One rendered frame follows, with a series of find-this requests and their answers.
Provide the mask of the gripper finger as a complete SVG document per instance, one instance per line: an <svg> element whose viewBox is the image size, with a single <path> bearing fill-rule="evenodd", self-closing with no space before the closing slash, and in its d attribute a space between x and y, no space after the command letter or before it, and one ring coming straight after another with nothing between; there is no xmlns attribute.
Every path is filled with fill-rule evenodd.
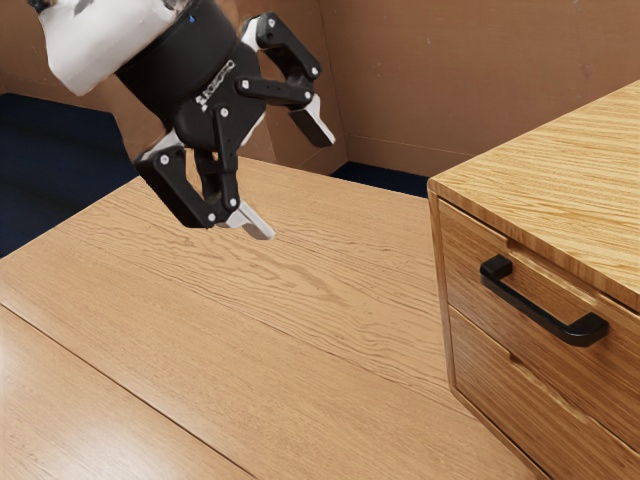
<svg viewBox="0 0 640 480"><path fill-rule="evenodd" d="M242 228L257 240L272 240L275 231L239 194L231 111L216 106L205 116L213 127L212 149L185 143L171 130L134 161L136 172L183 226Z"/></svg>
<svg viewBox="0 0 640 480"><path fill-rule="evenodd" d="M321 118L321 98L314 83L322 73L320 62L274 12L247 20L241 41L254 51L263 52L278 67L284 79L245 76L237 81L242 95L284 107L288 115L317 148L336 142L333 132Z"/></svg>

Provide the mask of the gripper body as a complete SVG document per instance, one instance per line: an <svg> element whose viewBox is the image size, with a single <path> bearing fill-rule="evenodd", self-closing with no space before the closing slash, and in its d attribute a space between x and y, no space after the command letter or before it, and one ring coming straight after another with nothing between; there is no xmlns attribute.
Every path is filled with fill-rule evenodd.
<svg viewBox="0 0 640 480"><path fill-rule="evenodd" d="M238 149L266 110L236 82L260 74L257 55L238 39L215 0L189 0L175 23L116 76L189 148Z"/></svg>

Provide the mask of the wooden drawer cabinet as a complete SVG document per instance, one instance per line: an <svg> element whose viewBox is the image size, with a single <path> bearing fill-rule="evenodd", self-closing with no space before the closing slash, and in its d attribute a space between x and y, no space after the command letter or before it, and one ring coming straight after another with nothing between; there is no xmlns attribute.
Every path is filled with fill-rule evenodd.
<svg viewBox="0 0 640 480"><path fill-rule="evenodd" d="M640 80L428 197L454 396L540 476L640 480Z"/></svg>

